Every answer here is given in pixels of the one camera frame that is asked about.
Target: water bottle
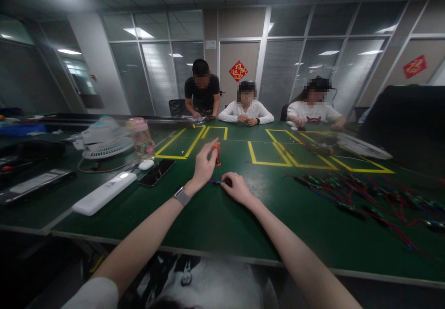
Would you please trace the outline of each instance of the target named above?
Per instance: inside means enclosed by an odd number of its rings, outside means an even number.
[[[156,158],[153,147],[154,141],[148,130],[147,121],[141,117],[134,117],[130,118],[125,126],[130,131],[130,136],[140,161],[154,160]]]

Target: blue container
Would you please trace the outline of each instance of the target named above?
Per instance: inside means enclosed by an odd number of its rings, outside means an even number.
[[[0,135],[26,136],[31,132],[46,132],[43,124],[19,124],[0,128]]]

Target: white fan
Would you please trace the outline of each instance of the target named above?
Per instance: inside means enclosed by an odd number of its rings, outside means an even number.
[[[126,136],[128,130],[122,128],[113,118],[103,116],[86,131],[73,135],[71,141],[76,149],[83,150],[84,159],[107,158],[133,147],[133,141]]]
[[[390,159],[392,155],[386,151],[377,148],[367,142],[354,138],[350,135],[339,133],[337,134],[337,144],[359,155],[373,157],[378,159]]]

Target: black shirt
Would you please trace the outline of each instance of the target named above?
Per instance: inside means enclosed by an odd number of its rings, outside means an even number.
[[[217,76],[211,74],[210,82],[207,88],[200,89],[195,84],[195,79],[189,77],[185,81],[185,97],[191,98],[193,95],[193,106],[198,109],[210,110],[213,109],[213,95],[219,94],[219,79]]]

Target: red decoration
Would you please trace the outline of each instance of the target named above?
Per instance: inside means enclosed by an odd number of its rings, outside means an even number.
[[[414,75],[420,73],[421,71],[426,69],[426,60],[425,56],[421,55],[417,59],[414,59],[409,64],[403,66],[403,71],[405,72],[405,76],[407,79],[410,79]]]
[[[235,63],[235,66],[232,67],[231,70],[229,70],[230,75],[235,79],[235,81],[239,82],[240,79],[242,79],[247,73],[246,67],[241,63],[241,61],[238,60],[237,63]]]

